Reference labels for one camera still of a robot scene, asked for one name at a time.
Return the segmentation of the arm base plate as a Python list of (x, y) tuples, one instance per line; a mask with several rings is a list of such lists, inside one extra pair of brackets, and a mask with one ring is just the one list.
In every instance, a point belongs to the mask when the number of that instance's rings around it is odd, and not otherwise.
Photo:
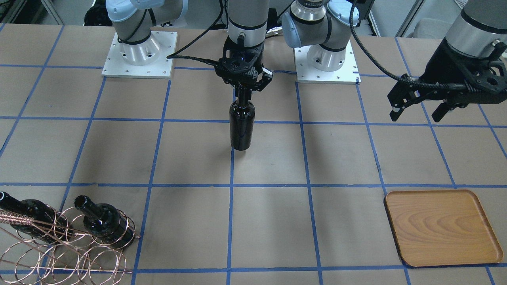
[(108, 78), (170, 79), (179, 35), (175, 31), (152, 31), (146, 42), (120, 43), (117, 34), (107, 54), (102, 76)]
[(297, 82), (317, 84), (360, 84), (360, 72), (350, 41), (342, 51), (320, 45), (294, 48)]

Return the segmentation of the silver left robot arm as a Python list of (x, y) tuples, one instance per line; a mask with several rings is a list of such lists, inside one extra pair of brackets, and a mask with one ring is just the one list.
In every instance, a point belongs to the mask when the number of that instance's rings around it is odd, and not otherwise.
[[(313, 68), (333, 72), (344, 60), (349, 39), (357, 40), (355, 26), (371, 4), (372, 0), (295, 0), (281, 17), (286, 43), (292, 48), (310, 47), (307, 59)], [(461, 9), (451, 8), (448, 16), (442, 6), (436, 19), (422, 18), (412, 10), (405, 20), (399, 15), (388, 20), (382, 11), (387, 9), (374, 5), (381, 36), (442, 36), (418, 78), (397, 76), (365, 52), (384, 74), (396, 80), (387, 96), (392, 121), (425, 100), (440, 101), (432, 114), (435, 122), (456, 108), (506, 101), (506, 65), (500, 60), (506, 51), (505, 0), (467, 0)]]

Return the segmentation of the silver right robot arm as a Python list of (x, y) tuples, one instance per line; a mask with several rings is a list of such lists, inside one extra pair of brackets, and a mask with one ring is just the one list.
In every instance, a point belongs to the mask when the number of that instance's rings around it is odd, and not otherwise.
[(230, 0), (221, 5), (227, 14), (227, 39), (220, 59), (183, 56), (175, 50), (177, 34), (152, 27), (186, 24), (187, 0), (107, 0), (107, 16), (115, 37), (103, 67), (111, 78), (169, 79), (174, 59), (189, 59), (213, 66), (217, 75), (236, 89), (261, 91), (273, 72), (263, 67), (268, 0)]

